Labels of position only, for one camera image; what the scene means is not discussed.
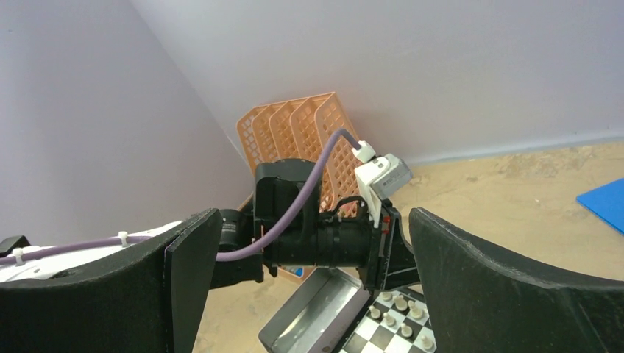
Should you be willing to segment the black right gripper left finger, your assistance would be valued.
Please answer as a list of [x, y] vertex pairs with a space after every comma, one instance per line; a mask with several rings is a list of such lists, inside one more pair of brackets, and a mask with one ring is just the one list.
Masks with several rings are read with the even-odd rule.
[[50, 279], [2, 284], [1, 350], [191, 352], [222, 222], [209, 209]]

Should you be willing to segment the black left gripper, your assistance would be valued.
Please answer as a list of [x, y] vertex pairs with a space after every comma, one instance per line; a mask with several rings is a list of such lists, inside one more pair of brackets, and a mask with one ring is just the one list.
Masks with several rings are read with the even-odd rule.
[[364, 238], [367, 259], [358, 268], [358, 274], [365, 290], [389, 292], [420, 283], [414, 251], [403, 233], [401, 215], [393, 205], [381, 206], [379, 226], [369, 225]]

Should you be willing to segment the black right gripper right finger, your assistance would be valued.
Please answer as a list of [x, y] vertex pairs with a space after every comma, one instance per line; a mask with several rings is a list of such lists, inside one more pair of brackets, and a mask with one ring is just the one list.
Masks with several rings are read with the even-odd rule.
[[443, 352], [621, 352], [623, 283], [539, 262], [424, 208], [409, 232]]

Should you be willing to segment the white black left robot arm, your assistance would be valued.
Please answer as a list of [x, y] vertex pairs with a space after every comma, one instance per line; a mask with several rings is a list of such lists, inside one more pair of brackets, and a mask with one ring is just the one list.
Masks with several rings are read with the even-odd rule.
[[212, 290], [262, 282], [280, 268], [355, 268], [365, 290], [419, 283], [400, 213], [356, 194], [356, 213], [319, 209], [322, 172], [308, 160], [262, 163], [243, 210], [209, 208], [150, 232], [1, 255], [1, 291], [85, 292], [103, 285]]

